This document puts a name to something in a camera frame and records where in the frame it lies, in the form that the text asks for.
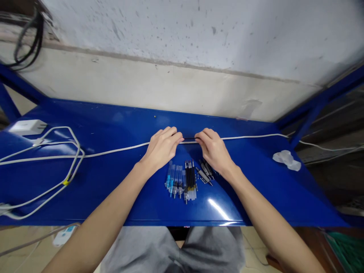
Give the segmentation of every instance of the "tiled floor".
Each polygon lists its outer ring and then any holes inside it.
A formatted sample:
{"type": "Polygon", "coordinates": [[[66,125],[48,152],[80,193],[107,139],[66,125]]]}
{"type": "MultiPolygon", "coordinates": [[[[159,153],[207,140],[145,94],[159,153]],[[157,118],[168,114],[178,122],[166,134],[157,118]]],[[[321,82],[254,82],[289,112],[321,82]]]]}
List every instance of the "tiled floor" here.
{"type": "MultiPolygon", "coordinates": [[[[0,231],[0,252],[9,248],[21,245],[25,242],[36,239],[48,232],[51,227],[16,227],[0,231]]],[[[250,242],[255,253],[260,261],[264,264],[267,263],[265,259],[268,249],[265,247],[257,232],[253,227],[242,227],[242,232],[250,242]]],[[[280,271],[271,266],[262,265],[252,252],[249,244],[244,238],[245,255],[246,255],[246,268],[242,270],[243,273],[279,273],[280,271]]],[[[57,253],[59,248],[52,244],[52,237],[44,239],[38,247],[34,250],[36,244],[26,248],[17,250],[9,255],[0,257],[0,273],[39,273],[57,253]],[[25,263],[17,270],[19,265],[27,258],[27,256],[34,250],[32,255],[25,261],[25,263]]]]}

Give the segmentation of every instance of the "white charging cable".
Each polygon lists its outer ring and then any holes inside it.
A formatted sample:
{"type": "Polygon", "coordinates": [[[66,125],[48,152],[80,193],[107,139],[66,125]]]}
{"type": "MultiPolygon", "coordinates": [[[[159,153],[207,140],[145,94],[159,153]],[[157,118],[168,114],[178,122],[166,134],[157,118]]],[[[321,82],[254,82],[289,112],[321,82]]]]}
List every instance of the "white charging cable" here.
{"type": "Polygon", "coordinates": [[[16,220],[21,220],[21,219],[25,219],[27,217],[29,217],[30,215],[34,214],[35,212],[37,212],[41,207],[43,207],[46,203],[48,203],[51,199],[53,199],[57,194],[59,194],[61,191],[64,190],[64,188],[73,180],[73,178],[75,177],[76,173],[77,173],[77,170],[83,160],[83,158],[85,157],[85,152],[81,149],[81,146],[80,146],[80,143],[78,142],[76,136],[74,135],[72,129],[70,127],[67,127],[67,126],[60,126],[60,127],[53,127],[51,128],[49,131],[47,131],[44,136],[42,136],[41,138],[38,138],[35,143],[33,144],[33,146],[29,147],[29,148],[26,148],[22,151],[19,151],[19,152],[16,152],[16,153],[13,153],[11,155],[8,155],[2,159],[0,159],[0,162],[3,161],[3,160],[6,160],[12,156],[15,156],[17,154],[21,154],[23,152],[26,152],[28,150],[31,150],[33,148],[37,148],[37,147],[40,147],[40,146],[45,146],[45,145],[58,145],[58,144],[73,144],[76,146],[77,148],[77,152],[76,154],[73,156],[74,159],[72,161],[72,164],[70,166],[70,169],[65,177],[65,179],[63,179],[62,182],[58,183],[57,185],[55,185],[54,187],[50,188],[49,190],[43,192],[42,194],[38,195],[37,197],[33,198],[32,200],[29,200],[25,203],[22,203],[22,204],[19,204],[19,205],[15,205],[15,206],[11,206],[11,205],[8,205],[8,204],[5,204],[5,205],[0,205],[0,215],[6,215],[12,219],[16,219],[16,220]],[[72,141],[61,141],[61,142],[48,142],[48,143],[43,143],[45,137],[50,133],[52,132],[53,130],[55,129],[68,129],[69,132],[71,133],[73,139],[75,140],[75,142],[72,142],[72,141]],[[75,164],[76,164],[76,161],[77,161],[77,158],[79,158],[79,161],[76,165],[76,167],[74,168],[75,164]],[[32,202],[34,202],[35,200],[41,198],[42,196],[46,195],[47,193],[53,191],[54,189],[58,188],[59,186],[63,185],[58,191],[56,191],[56,193],[54,193],[51,197],[49,197],[47,200],[45,200],[42,204],[40,204],[36,209],[34,209],[32,212],[28,213],[27,215],[24,215],[24,216],[17,216],[13,213],[11,213],[10,211],[12,209],[15,209],[15,208],[19,208],[19,207],[22,207],[22,206],[25,206],[25,205],[28,205],[32,202]]]}
{"type": "MultiPolygon", "coordinates": [[[[258,135],[258,136],[235,136],[235,137],[226,137],[226,138],[221,138],[223,140],[233,140],[233,139],[240,139],[240,138],[262,138],[262,137],[273,137],[273,136],[280,136],[280,137],[285,137],[285,138],[289,138],[289,136],[286,136],[286,135],[282,135],[282,134],[279,134],[279,133],[274,133],[274,134],[269,134],[269,135],[258,135]]],[[[317,148],[320,148],[322,150],[326,150],[326,151],[342,151],[342,150],[355,150],[355,149],[360,149],[361,147],[352,147],[352,148],[342,148],[342,149],[327,149],[327,148],[323,148],[323,147],[320,147],[319,145],[316,145],[316,144],[312,144],[312,143],[307,143],[307,142],[303,142],[303,141],[300,141],[301,143],[303,144],[306,144],[306,145],[311,145],[311,146],[315,146],[317,148]]],[[[195,144],[197,143],[196,141],[185,141],[185,142],[181,142],[180,144],[195,144]]],[[[60,127],[53,127],[51,128],[50,130],[48,130],[44,136],[40,137],[39,139],[37,139],[33,146],[32,147],[29,147],[29,148],[26,148],[22,151],[19,151],[19,152],[16,152],[16,153],[13,153],[11,155],[8,155],[2,159],[0,159],[0,166],[1,165],[7,165],[7,164],[13,164],[13,163],[20,163],[20,162],[28,162],[28,161],[35,161],[35,160],[48,160],[48,159],[59,159],[59,158],[73,158],[73,161],[72,161],[72,164],[71,164],[71,167],[67,173],[67,176],[65,177],[65,179],[60,182],[59,184],[55,185],[54,187],[50,188],[49,190],[47,190],[46,192],[38,195],[37,197],[33,198],[32,200],[29,200],[25,203],[22,203],[22,204],[19,204],[19,205],[15,205],[15,206],[11,206],[11,205],[8,205],[8,204],[3,204],[3,205],[0,205],[0,215],[6,215],[12,219],[16,219],[16,220],[21,220],[21,219],[24,219],[24,218],[27,218],[29,217],[30,215],[34,214],[36,211],[38,211],[42,206],[44,206],[46,203],[48,203],[51,199],[53,199],[57,194],[59,194],[62,190],[64,190],[64,188],[73,180],[74,176],[76,175],[76,172],[82,162],[82,160],[84,158],[89,158],[89,157],[96,157],[96,156],[100,156],[100,155],[105,155],[105,154],[110,154],[110,153],[114,153],[114,152],[121,152],[121,151],[125,151],[125,150],[130,150],[130,149],[135,149],[135,148],[139,148],[139,147],[142,147],[142,146],[145,146],[145,145],[148,145],[149,142],[145,142],[145,143],[142,143],[142,144],[139,144],[139,145],[135,145],[135,146],[131,146],[131,147],[126,147],[126,148],[121,148],[121,149],[116,149],[116,150],[111,150],[111,151],[106,151],[106,152],[101,152],[101,153],[98,153],[98,154],[91,154],[91,155],[85,155],[85,152],[81,149],[80,147],[80,143],[79,141],[77,140],[75,134],[73,133],[72,129],[68,126],[60,126],[60,127]],[[53,130],[55,129],[68,129],[69,132],[71,133],[73,139],[75,142],[73,141],[61,141],[61,142],[47,142],[47,143],[43,143],[45,137],[53,130]],[[5,162],[2,162],[10,157],[13,157],[15,155],[18,155],[18,154],[21,154],[23,152],[26,152],[28,150],[31,150],[33,148],[37,148],[37,147],[41,147],[41,146],[45,146],[45,145],[59,145],[59,144],[73,144],[76,146],[77,148],[77,152],[75,155],[56,155],[56,156],[49,156],[49,157],[35,157],[35,158],[25,158],[25,159],[17,159],[17,160],[10,160],[10,161],[5,161],[5,162]],[[79,158],[79,161],[76,165],[76,167],[74,168],[75,164],[76,164],[76,161],[77,159],[79,158]],[[49,197],[47,200],[45,200],[41,205],[39,205],[35,210],[33,210],[32,212],[30,212],[29,214],[27,215],[24,215],[24,216],[17,216],[13,213],[10,212],[10,210],[12,209],[15,209],[15,208],[19,208],[19,207],[22,207],[22,206],[25,206],[25,205],[28,205],[32,202],[34,202],[35,200],[41,198],[42,196],[44,196],[45,194],[55,190],[56,188],[58,188],[59,186],[63,185],[58,191],[56,191],[56,193],[54,193],[51,197],[49,197]]]]}

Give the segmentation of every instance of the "gray shorts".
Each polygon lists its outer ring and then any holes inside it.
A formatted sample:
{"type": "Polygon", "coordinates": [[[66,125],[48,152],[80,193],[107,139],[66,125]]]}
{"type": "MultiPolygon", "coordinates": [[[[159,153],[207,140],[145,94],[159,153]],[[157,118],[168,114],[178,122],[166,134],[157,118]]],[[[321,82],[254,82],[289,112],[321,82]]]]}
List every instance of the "gray shorts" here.
{"type": "Polygon", "coordinates": [[[123,227],[100,272],[241,272],[244,265],[239,227],[192,227],[181,249],[166,227],[123,227]]]}

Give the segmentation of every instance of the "blue tabletop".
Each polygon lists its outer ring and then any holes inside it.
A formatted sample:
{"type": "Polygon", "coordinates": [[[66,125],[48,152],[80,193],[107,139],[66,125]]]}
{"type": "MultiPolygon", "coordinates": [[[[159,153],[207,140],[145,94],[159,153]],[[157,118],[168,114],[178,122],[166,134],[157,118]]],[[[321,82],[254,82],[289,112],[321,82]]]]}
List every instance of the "blue tabletop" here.
{"type": "MultiPolygon", "coordinates": [[[[55,126],[70,126],[86,154],[94,154],[145,143],[159,129],[176,126],[184,137],[193,137],[205,127],[221,137],[279,133],[275,124],[239,121],[231,118],[122,107],[52,99],[21,119],[40,119],[55,126]]],[[[17,136],[0,132],[0,158],[30,147],[37,136],[17,136]]],[[[66,130],[47,137],[52,141],[70,138],[66,130]]],[[[226,140],[226,147],[251,183],[293,226],[347,226],[326,199],[309,171],[291,171],[272,160],[274,153],[290,150],[280,136],[226,140]]],[[[3,225],[66,225],[82,222],[126,177],[142,158],[147,146],[108,155],[85,158],[72,183],[32,216],[16,221],[0,217],[3,225]]],[[[13,159],[70,155],[75,146],[45,146],[17,155],[13,159]]],[[[173,163],[202,159],[198,144],[177,147],[173,163]]],[[[72,159],[54,159],[0,166],[0,202],[12,205],[28,201],[61,182],[72,159]]],[[[198,181],[197,199],[186,205],[169,197],[164,186],[167,166],[157,171],[140,192],[125,225],[134,226],[244,226],[250,220],[230,185],[221,177],[213,187],[198,181]]],[[[50,195],[14,210],[29,213],[50,195]]]]}

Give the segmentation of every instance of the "hand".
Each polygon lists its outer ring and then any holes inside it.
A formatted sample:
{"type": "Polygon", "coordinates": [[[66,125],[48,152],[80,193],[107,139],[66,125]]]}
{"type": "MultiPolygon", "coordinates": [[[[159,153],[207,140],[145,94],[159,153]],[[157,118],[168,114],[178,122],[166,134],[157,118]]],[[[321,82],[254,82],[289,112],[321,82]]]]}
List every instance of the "hand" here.
{"type": "Polygon", "coordinates": [[[228,180],[227,177],[236,170],[237,166],[231,159],[225,143],[219,134],[212,129],[205,128],[202,132],[197,133],[195,138],[202,148],[204,159],[228,180]]]}
{"type": "Polygon", "coordinates": [[[184,141],[181,132],[176,127],[159,130],[152,136],[147,152],[140,160],[154,173],[166,165],[176,154],[177,145],[184,141]]]}

